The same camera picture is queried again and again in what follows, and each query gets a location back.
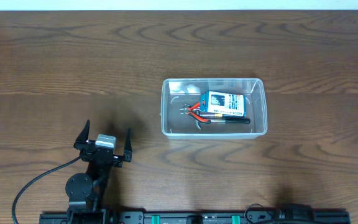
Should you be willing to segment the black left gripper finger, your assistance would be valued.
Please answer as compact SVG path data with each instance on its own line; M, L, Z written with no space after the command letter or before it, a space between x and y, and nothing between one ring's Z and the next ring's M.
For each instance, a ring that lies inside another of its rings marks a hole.
M73 145L75 149L81 149L83 146L87 145L89 131L90 131L90 120L87 120L84 128L82 129L81 133L78 135L78 137L75 140L75 143Z
M132 160L132 144L131 144L131 130L127 130L126 140L124 145L123 161L130 162Z

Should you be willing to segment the red handled pliers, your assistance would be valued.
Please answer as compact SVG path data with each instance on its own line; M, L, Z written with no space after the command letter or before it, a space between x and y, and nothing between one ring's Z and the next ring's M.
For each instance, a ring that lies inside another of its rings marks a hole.
M200 115L196 114L196 111L200 110L200 102L197 102L193 106L184 105L179 110L180 110L181 114L187 114L188 116L191 116L192 118L194 118L199 123L204 123L204 124L210 124L211 123L210 119L202 118Z

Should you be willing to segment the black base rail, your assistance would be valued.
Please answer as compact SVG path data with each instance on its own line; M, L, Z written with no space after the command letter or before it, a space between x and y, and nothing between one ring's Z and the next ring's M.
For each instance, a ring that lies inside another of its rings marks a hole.
M196 213L157 213L126 211L114 212L116 224L246 224L246 223L350 223L348 212L340 210L313 210L314 220L276 219L276 210L266 211L261 208L246 212L196 212ZM43 213L39 216L39 224L69 224L68 212Z

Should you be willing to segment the blue white drill bit box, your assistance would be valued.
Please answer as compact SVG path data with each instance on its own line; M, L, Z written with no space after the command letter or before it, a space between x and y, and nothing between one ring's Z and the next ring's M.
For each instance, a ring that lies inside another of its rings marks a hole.
M250 101L245 95L207 91L200 95L200 110L207 113L244 117Z

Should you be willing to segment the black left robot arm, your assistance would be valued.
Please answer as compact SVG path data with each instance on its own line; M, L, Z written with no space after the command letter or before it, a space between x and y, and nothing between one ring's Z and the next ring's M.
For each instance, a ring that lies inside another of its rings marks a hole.
M69 198L68 223L117 223L117 215L103 208L103 197L110 179L111 169L121 168L132 160L131 132L126 134L124 152L114 152L116 138L100 134L89 138L90 121L75 140L73 147L79 150L79 159L88 164L84 173L71 176L65 186Z

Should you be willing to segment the black handled hammer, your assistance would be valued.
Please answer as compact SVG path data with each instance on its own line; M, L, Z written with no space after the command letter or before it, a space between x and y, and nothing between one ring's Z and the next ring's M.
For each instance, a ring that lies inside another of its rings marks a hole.
M201 124L250 124L249 118L224 118L224 119L195 119L195 125L201 131Z

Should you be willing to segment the black yellow screwdriver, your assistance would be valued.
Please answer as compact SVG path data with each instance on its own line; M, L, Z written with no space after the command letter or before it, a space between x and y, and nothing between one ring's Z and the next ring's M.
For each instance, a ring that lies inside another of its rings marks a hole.
M214 114L200 114L200 116L202 118L229 118L230 116L228 114L217 114L217 113L214 113Z

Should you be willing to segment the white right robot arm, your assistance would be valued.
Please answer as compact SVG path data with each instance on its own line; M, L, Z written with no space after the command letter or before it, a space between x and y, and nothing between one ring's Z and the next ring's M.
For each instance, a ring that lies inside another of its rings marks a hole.
M275 212L276 219L314 220L313 209L309 205L288 203L279 206Z

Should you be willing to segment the clear plastic container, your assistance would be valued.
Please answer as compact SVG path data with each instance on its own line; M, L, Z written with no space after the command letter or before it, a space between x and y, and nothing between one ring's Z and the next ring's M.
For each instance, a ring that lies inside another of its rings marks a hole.
M200 102L200 95L207 91L245 95L250 103L244 117L250 124L201 124L181 114L184 105ZM255 139L268 130L267 103L264 84L258 78L170 78L162 85L161 97L162 132L169 139Z

